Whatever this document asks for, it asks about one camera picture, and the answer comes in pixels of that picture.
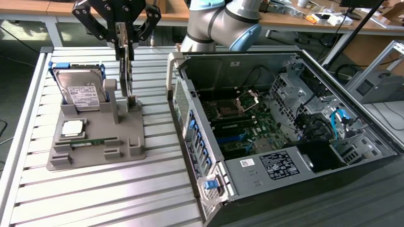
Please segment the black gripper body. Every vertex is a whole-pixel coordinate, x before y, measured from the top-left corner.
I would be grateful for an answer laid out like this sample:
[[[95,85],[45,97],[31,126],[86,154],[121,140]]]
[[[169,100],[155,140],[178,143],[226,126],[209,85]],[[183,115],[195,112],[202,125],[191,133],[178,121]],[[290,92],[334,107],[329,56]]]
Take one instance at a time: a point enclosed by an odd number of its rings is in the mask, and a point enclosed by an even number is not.
[[[89,5],[105,21],[134,22],[145,8],[145,0],[90,0]]]

